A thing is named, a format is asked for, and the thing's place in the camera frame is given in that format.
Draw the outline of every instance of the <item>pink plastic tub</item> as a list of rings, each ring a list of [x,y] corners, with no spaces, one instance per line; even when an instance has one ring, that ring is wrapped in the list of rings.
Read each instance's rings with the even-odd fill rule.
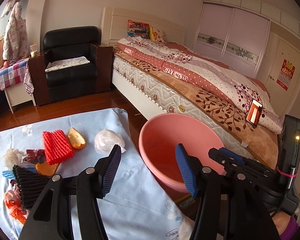
[[[142,127],[139,150],[143,161],[172,199],[187,194],[175,157],[177,144],[182,143],[189,155],[198,157],[203,166],[219,174],[223,166],[211,160],[211,148],[224,147],[218,135],[203,122],[184,114],[160,114]]]

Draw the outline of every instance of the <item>plaid tablecloth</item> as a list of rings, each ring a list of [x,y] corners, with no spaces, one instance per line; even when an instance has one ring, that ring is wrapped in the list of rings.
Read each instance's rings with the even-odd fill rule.
[[[8,68],[0,69],[0,91],[23,82],[28,59],[20,59]]]

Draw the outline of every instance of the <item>calendar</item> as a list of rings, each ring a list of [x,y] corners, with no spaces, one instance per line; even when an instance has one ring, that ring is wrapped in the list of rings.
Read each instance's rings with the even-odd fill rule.
[[[284,60],[282,64],[282,68],[277,79],[277,83],[283,87],[286,91],[290,85],[291,79],[293,77],[295,67],[288,60]]]

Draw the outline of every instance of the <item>pink rubber band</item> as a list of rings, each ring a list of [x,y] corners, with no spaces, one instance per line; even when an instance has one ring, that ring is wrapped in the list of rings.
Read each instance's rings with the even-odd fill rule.
[[[278,169],[278,167],[276,167],[275,169],[276,169],[281,175],[286,176],[286,177],[288,177],[288,178],[294,178],[294,177],[296,177],[296,175],[298,174],[298,173],[296,173],[296,174],[294,174],[294,175],[291,175],[291,174],[284,173],[284,172],[280,171],[280,170]]]

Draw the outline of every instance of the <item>polka dot blanket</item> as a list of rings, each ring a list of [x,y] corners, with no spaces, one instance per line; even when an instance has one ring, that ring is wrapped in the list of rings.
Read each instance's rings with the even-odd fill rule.
[[[259,125],[276,134],[281,133],[282,124],[274,113],[267,92],[252,79],[231,68],[220,67],[205,60],[199,54],[170,49],[140,37],[123,38],[117,42],[117,46],[135,59],[147,62],[177,79],[212,92],[236,106],[244,114],[248,113],[252,100],[257,100],[263,104]]]

